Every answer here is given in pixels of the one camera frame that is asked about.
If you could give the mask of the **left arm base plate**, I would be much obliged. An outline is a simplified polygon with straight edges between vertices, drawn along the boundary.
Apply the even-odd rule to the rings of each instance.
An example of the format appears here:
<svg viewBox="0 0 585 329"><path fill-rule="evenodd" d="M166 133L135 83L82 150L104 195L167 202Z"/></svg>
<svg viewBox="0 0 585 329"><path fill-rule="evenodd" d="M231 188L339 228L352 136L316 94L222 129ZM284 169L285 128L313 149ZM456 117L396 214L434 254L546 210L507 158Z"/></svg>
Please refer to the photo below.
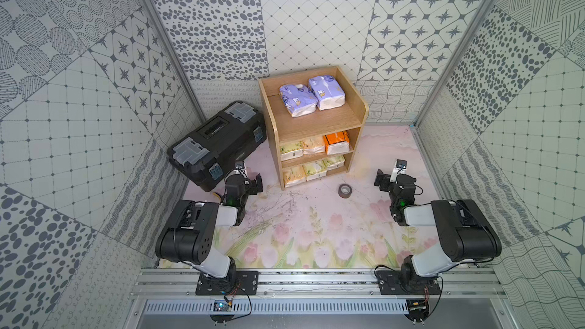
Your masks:
<svg viewBox="0 0 585 329"><path fill-rule="evenodd" d="M236 295L253 296L257 293L260 273L258 271L235 271L226 278L218 279L201 274L196 295L228 295L237 290Z"/></svg>

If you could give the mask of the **orange tissue pack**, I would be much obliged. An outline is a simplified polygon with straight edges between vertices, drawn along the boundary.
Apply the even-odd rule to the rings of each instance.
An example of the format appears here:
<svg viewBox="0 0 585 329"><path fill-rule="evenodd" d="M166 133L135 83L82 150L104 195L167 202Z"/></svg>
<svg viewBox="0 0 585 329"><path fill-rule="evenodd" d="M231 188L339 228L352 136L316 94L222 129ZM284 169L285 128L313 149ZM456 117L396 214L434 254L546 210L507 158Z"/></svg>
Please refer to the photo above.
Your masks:
<svg viewBox="0 0 585 329"><path fill-rule="evenodd" d="M350 138L347 131L331 133L324 136L325 151L328 155L350 152Z"/></svg>

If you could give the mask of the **purple tissue pack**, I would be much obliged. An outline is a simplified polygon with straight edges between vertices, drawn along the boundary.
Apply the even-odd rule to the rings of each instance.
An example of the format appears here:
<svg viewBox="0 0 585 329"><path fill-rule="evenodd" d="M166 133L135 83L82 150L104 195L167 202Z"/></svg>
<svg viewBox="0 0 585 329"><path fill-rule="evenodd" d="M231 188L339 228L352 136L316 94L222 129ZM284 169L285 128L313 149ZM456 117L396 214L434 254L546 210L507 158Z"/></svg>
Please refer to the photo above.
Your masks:
<svg viewBox="0 0 585 329"><path fill-rule="evenodd" d="M316 111L318 100L305 85L283 85L279 93L285 108L293 118Z"/></svg>
<svg viewBox="0 0 585 329"><path fill-rule="evenodd" d="M342 107L345 93L334 76L317 76L309 79L309 88L317 98L317 108L326 111Z"/></svg>

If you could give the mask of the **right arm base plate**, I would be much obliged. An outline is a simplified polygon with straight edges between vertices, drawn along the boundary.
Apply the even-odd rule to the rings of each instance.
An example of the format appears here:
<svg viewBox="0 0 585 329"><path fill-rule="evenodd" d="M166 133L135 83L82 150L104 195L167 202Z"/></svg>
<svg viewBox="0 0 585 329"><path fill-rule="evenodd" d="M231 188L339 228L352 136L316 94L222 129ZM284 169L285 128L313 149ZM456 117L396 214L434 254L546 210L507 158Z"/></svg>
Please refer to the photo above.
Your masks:
<svg viewBox="0 0 585 329"><path fill-rule="evenodd" d="M439 295L441 286L436 278L419 277L414 274L406 278L401 272L393 270L375 270L381 295Z"/></svg>

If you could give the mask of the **beige tissue pack shelf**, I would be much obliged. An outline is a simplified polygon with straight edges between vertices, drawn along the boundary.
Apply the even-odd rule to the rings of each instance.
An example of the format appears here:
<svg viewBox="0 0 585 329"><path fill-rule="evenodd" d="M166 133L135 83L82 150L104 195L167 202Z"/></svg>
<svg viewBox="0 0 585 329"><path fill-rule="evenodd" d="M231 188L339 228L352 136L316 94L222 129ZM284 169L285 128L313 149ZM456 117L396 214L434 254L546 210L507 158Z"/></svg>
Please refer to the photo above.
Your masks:
<svg viewBox="0 0 585 329"><path fill-rule="evenodd" d="M303 155L316 155L326 152L326 144L323 136L316 136L301 141Z"/></svg>

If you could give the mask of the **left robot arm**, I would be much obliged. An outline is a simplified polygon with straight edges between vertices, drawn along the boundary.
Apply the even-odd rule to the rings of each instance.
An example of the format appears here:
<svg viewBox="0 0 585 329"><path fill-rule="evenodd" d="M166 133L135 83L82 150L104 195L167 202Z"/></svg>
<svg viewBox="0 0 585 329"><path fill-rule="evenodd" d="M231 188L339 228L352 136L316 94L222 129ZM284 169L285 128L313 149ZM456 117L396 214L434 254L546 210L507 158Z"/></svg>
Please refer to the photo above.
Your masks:
<svg viewBox="0 0 585 329"><path fill-rule="evenodd" d="M233 288L236 263L213 247L214 232L217 227L241 225L248 198L263 190L261 175L250 179L234 174L226 179L218 203L178 201L155 243L156 257L189 265L223 291Z"/></svg>

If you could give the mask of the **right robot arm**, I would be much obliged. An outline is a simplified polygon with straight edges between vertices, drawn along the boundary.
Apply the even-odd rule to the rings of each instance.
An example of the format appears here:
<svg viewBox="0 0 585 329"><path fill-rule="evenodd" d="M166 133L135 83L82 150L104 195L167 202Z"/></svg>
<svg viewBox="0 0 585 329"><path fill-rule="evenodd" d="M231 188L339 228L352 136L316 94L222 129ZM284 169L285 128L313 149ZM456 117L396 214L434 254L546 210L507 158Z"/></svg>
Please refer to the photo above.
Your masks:
<svg viewBox="0 0 585 329"><path fill-rule="evenodd" d="M416 204L417 180L395 168L390 175L376 172L374 185L390 196L389 211L402 227L432 227L438 242L401 264L403 286L433 281L460 264L487 263L501 255L502 243L473 200L433 200Z"/></svg>

